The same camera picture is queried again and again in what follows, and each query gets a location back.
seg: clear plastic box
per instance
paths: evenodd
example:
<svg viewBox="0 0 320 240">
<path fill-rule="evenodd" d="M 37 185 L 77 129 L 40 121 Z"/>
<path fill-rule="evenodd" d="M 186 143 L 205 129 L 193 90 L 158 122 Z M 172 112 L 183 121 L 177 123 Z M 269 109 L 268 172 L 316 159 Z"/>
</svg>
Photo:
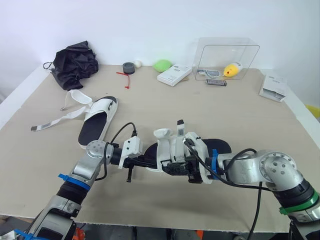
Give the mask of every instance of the clear plastic box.
<svg viewBox="0 0 320 240">
<path fill-rule="evenodd" d="M 196 80 L 241 80 L 250 68 L 260 46 L 250 38 L 203 37 L 199 39 L 192 66 Z M 241 63 L 243 68 L 235 76 L 223 76 L 226 66 Z M 218 76 L 208 77 L 202 71 L 217 71 Z"/>
</svg>

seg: green cable tie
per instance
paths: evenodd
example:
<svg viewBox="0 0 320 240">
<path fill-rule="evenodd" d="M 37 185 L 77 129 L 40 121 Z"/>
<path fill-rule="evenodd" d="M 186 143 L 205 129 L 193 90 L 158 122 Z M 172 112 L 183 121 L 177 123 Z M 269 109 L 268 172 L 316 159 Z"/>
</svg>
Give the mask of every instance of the green cable tie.
<svg viewBox="0 0 320 240">
<path fill-rule="evenodd" d="M 284 208 L 282 206 L 279 208 L 279 211 L 283 215 L 288 215 L 289 213 L 292 213 L 292 212 L 305 210 L 305 209 L 311 207 L 312 205 L 314 205 L 318 201 L 318 199 L 319 199 L 319 195 L 316 191 L 314 191 L 312 197 L 308 201 L 306 201 L 300 205 L 291 206 L 291 207 L 287 207 L 287 208 Z"/>
</svg>

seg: white package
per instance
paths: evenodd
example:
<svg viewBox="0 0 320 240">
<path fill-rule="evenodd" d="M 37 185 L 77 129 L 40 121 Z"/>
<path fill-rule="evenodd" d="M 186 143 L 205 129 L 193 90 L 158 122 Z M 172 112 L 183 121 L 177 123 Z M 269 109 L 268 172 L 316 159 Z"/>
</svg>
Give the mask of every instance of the white package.
<svg viewBox="0 0 320 240">
<path fill-rule="evenodd" d="M 157 76 L 157 80 L 170 86 L 174 86 L 187 75 L 189 75 L 191 71 L 192 67 L 175 64 L 168 70 L 159 74 Z"/>
<path fill-rule="evenodd" d="M 259 95 L 267 99 L 282 102 L 286 97 L 287 80 L 276 75 L 267 74 L 262 83 Z"/>
</svg>

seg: tabletop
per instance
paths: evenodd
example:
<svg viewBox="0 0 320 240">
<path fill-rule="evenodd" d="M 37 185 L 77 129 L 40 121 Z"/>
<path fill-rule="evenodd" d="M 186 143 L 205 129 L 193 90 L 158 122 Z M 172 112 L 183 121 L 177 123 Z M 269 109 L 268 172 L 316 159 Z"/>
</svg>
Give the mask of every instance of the tabletop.
<svg viewBox="0 0 320 240">
<path fill-rule="evenodd" d="M 186 132 L 203 139 L 228 142 L 232 152 L 245 148 L 269 149 L 289 154 L 316 190 L 320 150 L 286 103 L 258 95 L 264 76 L 250 69 L 244 79 L 227 87 L 189 80 L 174 87 L 157 81 L 152 67 L 130 76 L 118 75 L 122 67 L 102 65 L 89 79 L 81 80 L 83 93 L 97 100 L 114 96 L 119 105 L 105 140 L 127 122 L 134 122 L 143 150 L 156 142 L 153 131 L 171 128 L 183 119 Z M 50 74 L 0 130 L 0 214 L 34 218 L 58 191 L 62 180 L 85 151 L 78 145 L 83 120 L 68 120 L 31 132 L 31 126 L 48 123 L 66 114 L 62 90 Z M 72 102 L 67 111 L 80 108 Z M 116 142 L 131 136 L 128 127 Z M 169 176 L 135 167 L 132 182 L 127 169 L 108 165 L 106 179 L 96 182 L 76 218 L 78 222 L 144 227 L 248 232 L 254 219 L 254 189 L 235 188 L 214 181 L 191 184 L 186 176 Z M 270 192 L 262 193 L 257 232 L 287 232 L 289 219 Z"/>
</svg>

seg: blue cable tie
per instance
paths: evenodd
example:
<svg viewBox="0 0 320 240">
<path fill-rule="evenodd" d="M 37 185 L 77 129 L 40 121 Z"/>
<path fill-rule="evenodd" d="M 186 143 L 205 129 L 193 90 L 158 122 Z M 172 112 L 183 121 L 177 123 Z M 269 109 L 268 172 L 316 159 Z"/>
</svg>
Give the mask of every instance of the blue cable tie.
<svg viewBox="0 0 320 240">
<path fill-rule="evenodd" d="M 34 236 L 32 233 L 26 233 L 24 231 L 21 231 L 19 229 L 15 229 L 14 230 L 17 234 L 21 235 L 24 237 L 24 240 L 49 240 L 47 238 L 44 238 L 44 237 L 37 237 L 37 236 Z"/>
<path fill-rule="evenodd" d="M 211 169 L 212 171 L 214 171 L 215 173 L 217 173 L 217 158 L 218 158 L 218 151 L 217 149 L 212 149 L 212 161 L 211 161 Z"/>
<path fill-rule="evenodd" d="M 61 174 L 61 173 L 58 175 L 58 177 L 63 179 L 63 180 L 65 180 L 65 181 L 67 181 L 67 182 L 70 182 L 70 183 L 76 184 L 76 185 L 78 185 L 80 187 L 83 187 L 84 189 L 86 189 L 88 191 L 90 190 L 90 186 L 88 184 L 85 184 L 84 182 L 79 181 L 79 180 L 77 180 L 77 179 L 75 179 L 73 177 L 69 177 L 68 175 L 64 175 L 64 174 Z"/>
</svg>

